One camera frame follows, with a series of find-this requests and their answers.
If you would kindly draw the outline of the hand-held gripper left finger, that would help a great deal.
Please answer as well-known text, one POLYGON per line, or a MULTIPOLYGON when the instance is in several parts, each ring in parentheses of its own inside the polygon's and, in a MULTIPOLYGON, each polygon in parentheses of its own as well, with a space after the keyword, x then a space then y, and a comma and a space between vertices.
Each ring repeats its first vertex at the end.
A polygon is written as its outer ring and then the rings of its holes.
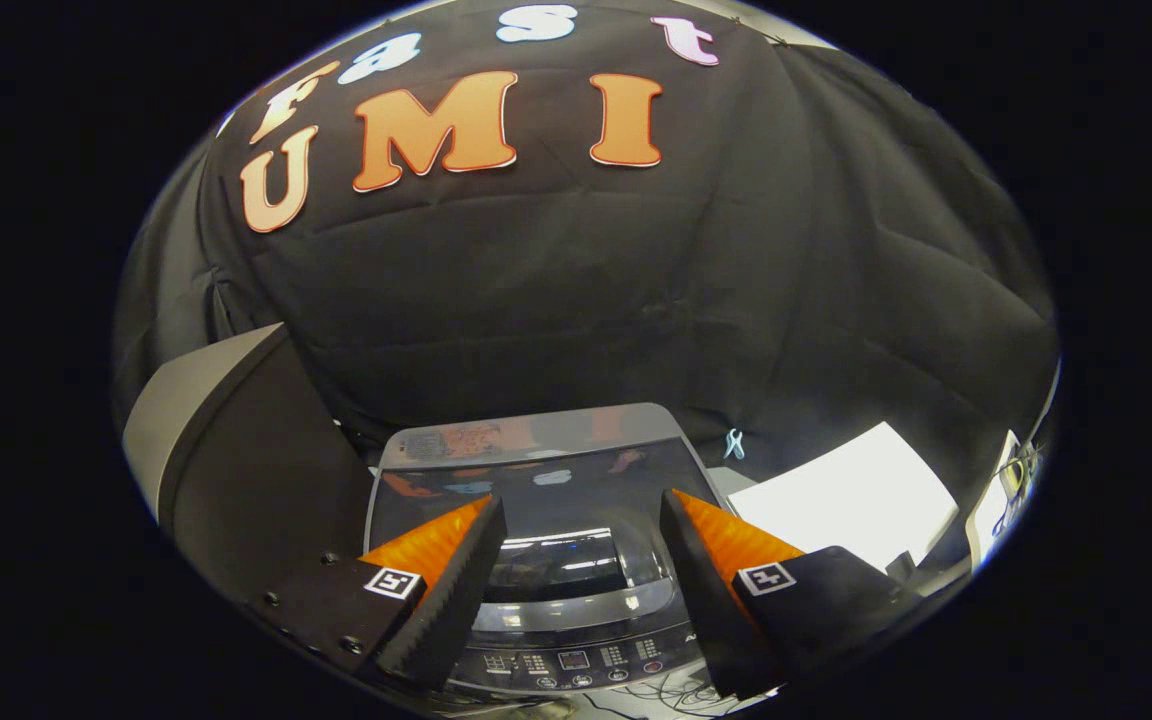
POLYGON ((328 558, 253 597, 291 646, 367 684, 439 691, 450 676, 507 535, 500 498, 477 498, 361 558, 328 558))

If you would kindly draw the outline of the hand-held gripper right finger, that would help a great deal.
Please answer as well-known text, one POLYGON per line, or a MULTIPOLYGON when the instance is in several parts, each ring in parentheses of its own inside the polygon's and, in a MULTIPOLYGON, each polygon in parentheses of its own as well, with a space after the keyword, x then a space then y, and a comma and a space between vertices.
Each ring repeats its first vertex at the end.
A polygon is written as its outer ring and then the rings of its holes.
POLYGON ((849 550, 799 550, 681 488, 660 497, 660 536, 710 680, 740 700, 873 655, 922 605, 849 550))

